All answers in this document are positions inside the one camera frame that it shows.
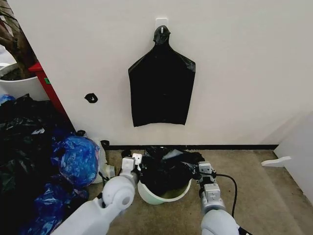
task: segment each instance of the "black trash bag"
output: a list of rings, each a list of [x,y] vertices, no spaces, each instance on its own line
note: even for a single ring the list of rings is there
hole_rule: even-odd
[[[166,147],[148,147],[140,165],[140,181],[157,196],[198,179],[196,167],[204,161],[200,153]]]
[[[134,126],[186,123],[196,64],[174,51],[169,37],[166,26],[157,28],[155,46],[128,69]]]
[[[31,216],[32,204],[58,168],[51,164],[52,146],[72,132],[51,101],[24,95],[0,106],[0,208],[2,231],[16,234]]]

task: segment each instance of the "carpet floor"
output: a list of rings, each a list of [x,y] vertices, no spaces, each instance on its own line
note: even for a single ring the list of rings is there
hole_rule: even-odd
[[[311,235],[313,207],[284,168],[262,167],[261,161],[275,159],[268,150],[194,150],[210,161],[220,174],[232,176],[238,184],[236,222],[254,235]],[[118,172],[121,151],[107,151],[109,164]],[[217,178],[222,198],[231,212],[234,185]],[[102,191],[102,184],[89,186],[90,200]],[[133,204],[111,224],[109,235],[200,235],[199,186],[192,182],[180,200],[153,206],[136,192]]]

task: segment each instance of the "plant pot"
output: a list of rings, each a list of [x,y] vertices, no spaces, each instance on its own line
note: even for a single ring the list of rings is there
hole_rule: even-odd
[[[12,64],[1,68],[0,77],[17,67],[17,64]],[[10,94],[11,96],[18,98],[27,93],[34,100],[49,100],[49,97],[36,76],[17,81],[4,81],[0,79],[0,94]]]
[[[164,195],[164,197],[156,196],[147,188],[146,185],[144,185],[140,181],[137,187],[138,187],[139,195],[145,202],[151,205],[159,205],[164,202],[175,202],[181,199],[189,191],[190,185],[191,185],[191,180],[189,180],[188,184],[185,187],[168,192]]]

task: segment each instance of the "electrical cable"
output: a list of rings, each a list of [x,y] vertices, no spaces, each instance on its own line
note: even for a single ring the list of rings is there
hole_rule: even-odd
[[[237,192],[238,192],[237,183],[236,183],[236,181],[234,180],[234,178],[232,178],[232,177],[229,176],[229,175],[224,175],[224,174],[216,174],[216,175],[217,175],[217,176],[222,176],[222,177],[229,178],[229,179],[231,179],[231,180],[234,182],[234,185],[235,185],[235,196],[234,196],[234,202],[233,202],[233,209],[232,209],[232,212],[231,212],[231,216],[234,218],[235,207],[236,207],[236,202],[237,202]]]
[[[99,171],[99,175],[102,178],[103,187],[106,185],[105,181],[109,181],[110,179],[108,177],[104,177],[103,174]]]

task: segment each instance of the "white bucket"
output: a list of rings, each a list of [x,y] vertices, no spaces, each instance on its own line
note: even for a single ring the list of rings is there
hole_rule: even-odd
[[[138,183],[138,192],[139,195],[141,196],[141,198],[151,204],[151,205],[159,205],[162,204],[164,202],[175,202],[179,199],[181,199],[184,195],[186,195],[186,193],[188,192],[188,190],[190,189],[190,185],[191,185],[191,180],[189,180],[188,184],[185,186],[185,190],[182,192],[182,194],[180,194],[179,196],[176,196],[174,198],[162,198],[159,196],[156,196],[154,193],[152,193],[146,185],[144,185],[143,183],[141,183],[139,181]]]

